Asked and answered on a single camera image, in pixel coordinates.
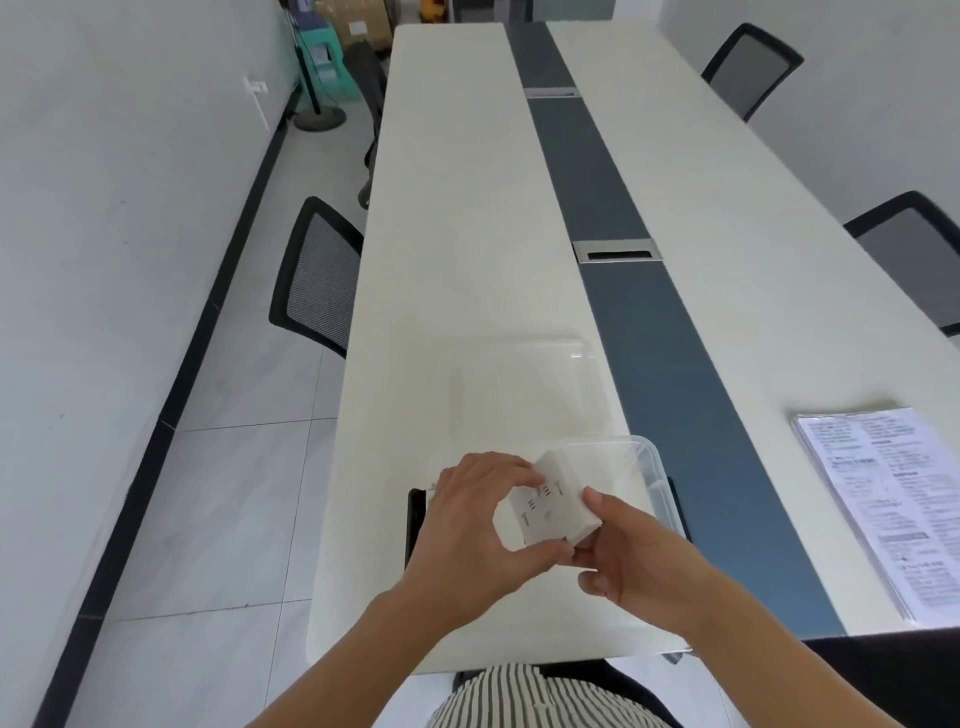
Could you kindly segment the person's left hand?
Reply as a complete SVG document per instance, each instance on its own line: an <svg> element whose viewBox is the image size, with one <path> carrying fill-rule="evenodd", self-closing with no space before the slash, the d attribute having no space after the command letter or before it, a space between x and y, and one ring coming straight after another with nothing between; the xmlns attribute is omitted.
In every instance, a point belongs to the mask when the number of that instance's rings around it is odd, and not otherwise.
<svg viewBox="0 0 960 728"><path fill-rule="evenodd" d="M461 605L464 623L455 630L518 591L526 583L504 579L507 552L516 550L504 545L494 519L512 489L543 480L527 460L495 451L468 453L444 468L397 586L416 585Z"/></svg>

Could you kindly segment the person's right hand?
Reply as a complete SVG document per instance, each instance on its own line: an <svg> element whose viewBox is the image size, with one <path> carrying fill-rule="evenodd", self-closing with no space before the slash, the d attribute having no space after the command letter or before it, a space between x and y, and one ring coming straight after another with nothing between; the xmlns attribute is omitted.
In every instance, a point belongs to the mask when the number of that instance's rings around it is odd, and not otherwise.
<svg viewBox="0 0 960 728"><path fill-rule="evenodd" d="M666 632L693 636L725 576L686 538L638 511L636 531L601 526L574 548L580 588Z"/></svg>

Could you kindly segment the white cube power socket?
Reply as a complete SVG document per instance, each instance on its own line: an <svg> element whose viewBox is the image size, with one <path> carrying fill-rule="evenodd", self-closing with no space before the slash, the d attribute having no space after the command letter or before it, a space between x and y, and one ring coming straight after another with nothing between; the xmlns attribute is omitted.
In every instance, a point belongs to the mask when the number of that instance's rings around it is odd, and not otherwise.
<svg viewBox="0 0 960 728"><path fill-rule="evenodd" d="M534 462L542 482L511 489L507 504L523 546L562 540L576 548L601 527L583 501L589 476L582 455L572 444L552 447Z"/></svg>

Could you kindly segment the person's right forearm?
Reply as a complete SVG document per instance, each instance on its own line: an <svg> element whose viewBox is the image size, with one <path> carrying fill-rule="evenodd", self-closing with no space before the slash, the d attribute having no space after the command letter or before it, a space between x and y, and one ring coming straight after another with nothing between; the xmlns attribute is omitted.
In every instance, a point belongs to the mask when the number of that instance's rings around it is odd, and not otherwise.
<svg viewBox="0 0 960 728"><path fill-rule="evenodd" d="M683 637L750 728L905 728L722 579Z"/></svg>

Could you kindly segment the person's left forearm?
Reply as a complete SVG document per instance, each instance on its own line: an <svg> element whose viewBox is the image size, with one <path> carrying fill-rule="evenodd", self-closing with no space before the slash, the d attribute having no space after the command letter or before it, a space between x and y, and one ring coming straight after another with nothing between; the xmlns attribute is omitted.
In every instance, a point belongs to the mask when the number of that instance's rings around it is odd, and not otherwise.
<svg viewBox="0 0 960 728"><path fill-rule="evenodd" d="M246 728L372 728L439 641L464 624L454 600L399 585Z"/></svg>

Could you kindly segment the clear plastic container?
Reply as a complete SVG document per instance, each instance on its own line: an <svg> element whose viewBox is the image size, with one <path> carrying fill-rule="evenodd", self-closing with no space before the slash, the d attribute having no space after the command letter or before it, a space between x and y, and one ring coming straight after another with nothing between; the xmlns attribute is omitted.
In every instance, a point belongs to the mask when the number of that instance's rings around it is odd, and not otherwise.
<svg viewBox="0 0 960 728"><path fill-rule="evenodd" d="M551 440L456 443L426 467L429 489L441 469L468 452L498 451L535 462L548 450L565 452L583 483L616 496L686 536L656 447L640 436L581 436ZM445 637L417 674L453 674L508 663L550 664L686 649L679 637L581 590L577 571L556 566L497 602L470 625Z"/></svg>

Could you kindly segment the clear plastic lid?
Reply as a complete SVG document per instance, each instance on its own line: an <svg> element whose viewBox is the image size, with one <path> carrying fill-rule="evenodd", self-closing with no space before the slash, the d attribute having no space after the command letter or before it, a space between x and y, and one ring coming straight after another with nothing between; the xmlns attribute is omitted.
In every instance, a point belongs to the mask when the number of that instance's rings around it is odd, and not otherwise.
<svg viewBox="0 0 960 728"><path fill-rule="evenodd" d="M508 444L614 431L599 363L581 338L487 338L444 360L447 430L457 442Z"/></svg>

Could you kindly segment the printed papers in clear sleeve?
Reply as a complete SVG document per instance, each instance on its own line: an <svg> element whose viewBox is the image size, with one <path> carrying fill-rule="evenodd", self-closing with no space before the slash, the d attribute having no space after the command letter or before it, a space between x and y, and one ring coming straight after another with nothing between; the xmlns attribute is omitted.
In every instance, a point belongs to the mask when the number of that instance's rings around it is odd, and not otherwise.
<svg viewBox="0 0 960 728"><path fill-rule="evenodd" d="M790 425L907 624L960 627L960 458L912 407Z"/></svg>

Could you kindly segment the black chair back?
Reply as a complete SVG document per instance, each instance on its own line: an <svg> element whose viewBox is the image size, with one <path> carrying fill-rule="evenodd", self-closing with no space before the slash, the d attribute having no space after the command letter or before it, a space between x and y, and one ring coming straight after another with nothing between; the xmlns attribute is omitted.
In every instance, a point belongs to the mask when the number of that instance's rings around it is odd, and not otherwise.
<svg viewBox="0 0 960 728"><path fill-rule="evenodd" d="M805 644L905 728L960 728L960 627Z"/></svg>

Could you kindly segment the black mesh office chair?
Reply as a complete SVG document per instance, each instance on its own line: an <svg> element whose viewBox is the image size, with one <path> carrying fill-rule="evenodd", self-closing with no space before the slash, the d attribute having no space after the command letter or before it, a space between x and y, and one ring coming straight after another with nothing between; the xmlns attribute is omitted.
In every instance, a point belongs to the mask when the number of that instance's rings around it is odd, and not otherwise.
<svg viewBox="0 0 960 728"><path fill-rule="evenodd" d="M759 26L744 22L720 46L702 79L745 123L805 58Z"/></svg>
<svg viewBox="0 0 960 728"><path fill-rule="evenodd" d="M346 358L363 244L336 209L306 198L277 272L270 323Z"/></svg>
<svg viewBox="0 0 960 728"><path fill-rule="evenodd" d="M911 190L845 230L952 343L960 347L960 224Z"/></svg>
<svg viewBox="0 0 960 728"><path fill-rule="evenodd" d="M358 88L369 110L373 140L365 155L367 181L358 193L358 204L367 211L378 156L379 133L387 89L387 73L373 46L366 40L352 43L343 51L343 64Z"/></svg>

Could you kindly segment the black round stand base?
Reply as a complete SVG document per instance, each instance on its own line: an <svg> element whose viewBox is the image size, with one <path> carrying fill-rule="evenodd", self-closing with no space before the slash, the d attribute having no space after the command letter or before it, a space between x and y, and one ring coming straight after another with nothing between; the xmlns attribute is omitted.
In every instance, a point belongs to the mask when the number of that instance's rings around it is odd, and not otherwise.
<svg viewBox="0 0 960 728"><path fill-rule="evenodd" d="M335 106L322 105L319 111L298 111L293 114L293 126L305 133L325 133L342 127L347 122L346 112Z"/></svg>

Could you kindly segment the stacked teal plastic stools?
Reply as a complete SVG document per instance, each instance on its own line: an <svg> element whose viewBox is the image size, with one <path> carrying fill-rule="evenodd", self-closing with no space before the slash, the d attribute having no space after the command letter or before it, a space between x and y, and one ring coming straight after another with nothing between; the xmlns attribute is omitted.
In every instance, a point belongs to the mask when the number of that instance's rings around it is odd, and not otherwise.
<svg viewBox="0 0 960 728"><path fill-rule="evenodd" d="M316 109L322 103L340 107L340 101L349 99L351 87L343 80L343 53L336 30L330 24L306 30L294 25L294 40L303 60L301 79L311 104Z"/></svg>

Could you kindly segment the brown cardboard box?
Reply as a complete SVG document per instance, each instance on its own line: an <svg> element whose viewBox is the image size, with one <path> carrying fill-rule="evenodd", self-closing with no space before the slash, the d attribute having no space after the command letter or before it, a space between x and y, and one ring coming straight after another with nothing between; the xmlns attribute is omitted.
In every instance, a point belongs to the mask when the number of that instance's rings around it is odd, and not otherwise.
<svg viewBox="0 0 960 728"><path fill-rule="evenodd" d="M313 10L334 28L343 50L368 43L375 52L392 50L393 0L310 0Z"/></svg>

